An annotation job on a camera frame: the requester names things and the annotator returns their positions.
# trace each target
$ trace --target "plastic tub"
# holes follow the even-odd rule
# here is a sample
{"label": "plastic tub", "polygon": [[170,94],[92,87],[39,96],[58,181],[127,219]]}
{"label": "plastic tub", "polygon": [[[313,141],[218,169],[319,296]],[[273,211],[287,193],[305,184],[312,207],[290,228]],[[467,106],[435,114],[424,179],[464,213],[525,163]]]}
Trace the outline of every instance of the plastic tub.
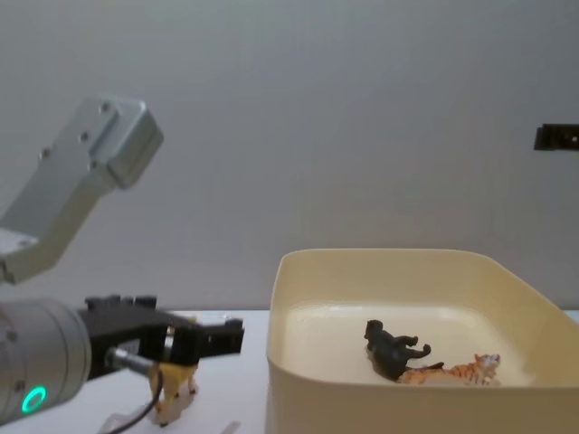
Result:
{"label": "plastic tub", "polygon": [[[366,321],[418,335],[409,365],[500,354],[499,387],[409,386],[378,374]],[[303,250],[271,301],[269,434],[579,432],[579,327],[528,284],[456,250]]]}

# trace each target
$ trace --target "orange toy tiger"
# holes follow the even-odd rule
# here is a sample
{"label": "orange toy tiger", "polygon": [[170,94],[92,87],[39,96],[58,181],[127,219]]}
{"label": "orange toy tiger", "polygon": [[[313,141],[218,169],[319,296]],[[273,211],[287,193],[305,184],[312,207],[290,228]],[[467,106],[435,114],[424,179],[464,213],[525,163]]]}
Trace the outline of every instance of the orange toy tiger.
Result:
{"label": "orange toy tiger", "polygon": [[411,369],[398,379],[402,384],[426,382],[456,383],[463,385],[498,385],[495,379],[500,364],[498,354],[474,354],[474,363],[458,364],[450,369]]}

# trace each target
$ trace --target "white table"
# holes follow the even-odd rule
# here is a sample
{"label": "white table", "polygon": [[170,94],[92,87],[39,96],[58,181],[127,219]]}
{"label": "white table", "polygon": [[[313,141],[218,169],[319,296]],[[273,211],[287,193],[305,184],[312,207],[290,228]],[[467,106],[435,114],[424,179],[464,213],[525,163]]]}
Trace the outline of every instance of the white table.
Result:
{"label": "white table", "polygon": [[[262,434],[265,428],[268,365],[265,356],[268,311],[187,312],[201,321],[229,314],[243,318],[241,355],[200,363],[195,378],[199,392],[181,419],[163,430],[145,419],[130,429],[141,434]],[[579,323],[579,311],[567,312]],[[3,434],[96,433],[112,413],[131,413],[150,400],[148,383],[134,373],[115,373],[89,382],[70,403],[2,428]]]}

